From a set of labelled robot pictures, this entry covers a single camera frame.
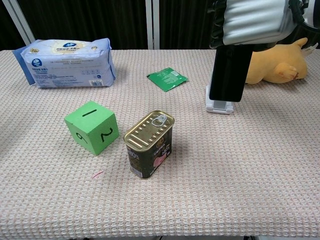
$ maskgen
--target green foam cube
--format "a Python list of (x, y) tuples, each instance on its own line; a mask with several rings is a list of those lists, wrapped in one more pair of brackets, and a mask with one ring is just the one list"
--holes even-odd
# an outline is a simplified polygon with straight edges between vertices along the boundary
[(115, 113), (94, 101), (70, 113), (64, 121), (73, 139), (95, 155), (119, 136)]

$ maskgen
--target tin can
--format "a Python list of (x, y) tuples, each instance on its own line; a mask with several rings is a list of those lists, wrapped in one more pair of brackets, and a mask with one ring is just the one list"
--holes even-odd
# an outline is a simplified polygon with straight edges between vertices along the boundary
[(164, 111), (152, 111), (126, 132), (131, 171), (147, 179), (172, 151), (172, 128), (175, 119)]

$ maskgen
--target number 2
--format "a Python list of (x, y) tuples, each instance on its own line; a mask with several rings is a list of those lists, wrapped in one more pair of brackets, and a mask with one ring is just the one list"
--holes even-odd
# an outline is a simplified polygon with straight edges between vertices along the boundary
[(112, 134), (113, 130), (112, 128), (110, 127), (110, 132), (109, 133), (101, 133), (101, 140), (102, 142), (104, 143), (105, 142), (105, 139), (104, 139), (104, 136), (109, 136), (110, 134)]

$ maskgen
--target black line marking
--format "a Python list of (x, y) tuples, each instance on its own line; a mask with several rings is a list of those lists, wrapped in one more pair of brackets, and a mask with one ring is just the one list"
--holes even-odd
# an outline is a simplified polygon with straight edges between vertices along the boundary
[(86, 114), (83, 114), (82, 117), (87, 116), (87, 115), (89, 115), (89, 114), (92, 114), (92, 113), (94, 113), (95, 111), (97, 111), (97, 109), (92, 110), (92, 111), (90, 111), (90, 112), (87, 112)]

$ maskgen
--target black curtain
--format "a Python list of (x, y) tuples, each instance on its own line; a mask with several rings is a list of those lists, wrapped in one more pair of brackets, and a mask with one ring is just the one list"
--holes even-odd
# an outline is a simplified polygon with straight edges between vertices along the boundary
[(160, 0), (160, 48), (208, 49), (212, 0)]
[(4, 3), (0, 1), (0, 51), (14, 50), (25, 46), (14, 22), (12, 21)]
[(147, 49), (145, 0), (18, 0), (35, 39), (94, 41)]

